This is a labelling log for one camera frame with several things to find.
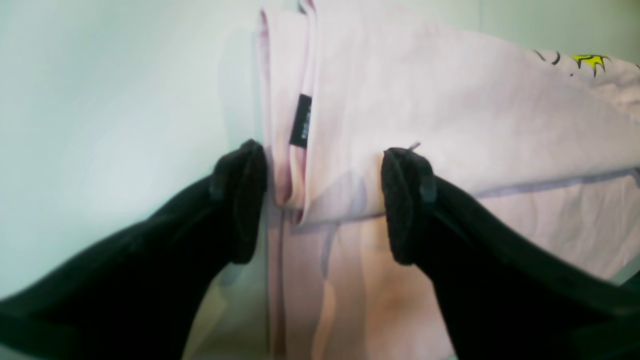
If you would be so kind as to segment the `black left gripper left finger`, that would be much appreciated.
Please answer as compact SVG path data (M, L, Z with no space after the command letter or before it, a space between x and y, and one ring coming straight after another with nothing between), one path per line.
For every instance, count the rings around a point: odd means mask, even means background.
M2 346L39 360L179 360L215 276L253 258L267 184L250 139L144 221L2 300Z

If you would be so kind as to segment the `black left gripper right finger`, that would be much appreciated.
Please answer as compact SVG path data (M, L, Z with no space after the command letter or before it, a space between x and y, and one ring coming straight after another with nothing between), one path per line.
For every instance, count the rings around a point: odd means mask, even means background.
M411 149L381 166L394 260L432 282L460 360L637 360L639 290L529 242Z

